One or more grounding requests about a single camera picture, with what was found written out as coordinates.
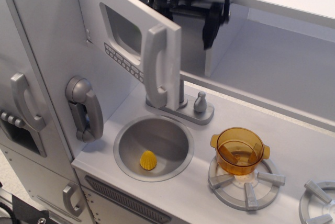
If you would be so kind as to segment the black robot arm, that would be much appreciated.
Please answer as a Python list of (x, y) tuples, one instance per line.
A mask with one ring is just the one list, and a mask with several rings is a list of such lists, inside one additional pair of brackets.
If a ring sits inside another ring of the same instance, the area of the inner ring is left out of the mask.
[(204, 50), (213, 46), (219, 27), (230, 19), (230, 0), (213, 2), (210, 7), (196, 7), (199, 0), (148, 0), (148, 5), (166, 18), (173, 20), (174, 15), (204, 20), (202, 40)]

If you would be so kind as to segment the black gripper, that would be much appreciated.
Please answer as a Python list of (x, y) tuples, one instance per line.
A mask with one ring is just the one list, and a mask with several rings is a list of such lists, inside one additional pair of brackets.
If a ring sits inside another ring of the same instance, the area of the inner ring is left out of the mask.
[(229, 21), (230, 0), (213, 2), (206, 7), (196, 6), (199, 0), (148, 0), (148, 5), (169, 19), (173, 15), (200, 18), (205, 20), (202, 32), (204, 50), (212, 47), (221, 23)]

